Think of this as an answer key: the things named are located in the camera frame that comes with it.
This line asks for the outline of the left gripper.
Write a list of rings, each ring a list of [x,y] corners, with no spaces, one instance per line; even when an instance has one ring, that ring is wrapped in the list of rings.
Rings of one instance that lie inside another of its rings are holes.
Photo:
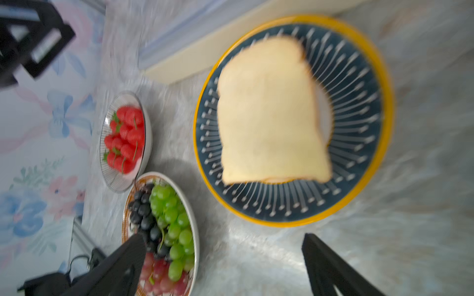
[[[34,51],[54,32],[59,39],[34,58]],[[1,88],[17,84],[14,73],[21,67],[38,78],[75,36],[51,2],[1,1]]]

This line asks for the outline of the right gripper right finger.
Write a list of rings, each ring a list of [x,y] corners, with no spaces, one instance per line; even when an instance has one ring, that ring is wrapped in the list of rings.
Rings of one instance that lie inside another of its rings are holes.
[[[315,296],[384,296],[315,234],[305,234],[302,254]]]

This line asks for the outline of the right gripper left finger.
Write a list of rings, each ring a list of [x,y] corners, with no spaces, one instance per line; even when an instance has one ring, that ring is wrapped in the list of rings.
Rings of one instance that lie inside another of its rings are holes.
[[[142,235],[134,234],[64,296],[134,296],[146,256]]]

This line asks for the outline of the plastic wrap dispenser box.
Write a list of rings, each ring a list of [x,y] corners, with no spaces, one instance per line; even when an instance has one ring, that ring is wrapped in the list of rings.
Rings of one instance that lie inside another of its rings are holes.
[[[360,1],[197,1],[138,51],[138,68],[170,85],[213,66],[245,34],[300,14],[334,15]]]

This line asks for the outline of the blue yellow-rimmed plate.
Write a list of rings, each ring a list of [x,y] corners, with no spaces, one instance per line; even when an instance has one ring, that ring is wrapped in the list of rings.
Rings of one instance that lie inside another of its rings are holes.
[[[272,227],[317,222],[368,185],[395,95],[376,47],[324,16],[266,23],[235,42],[197,101],[200,174],[229,211]]]

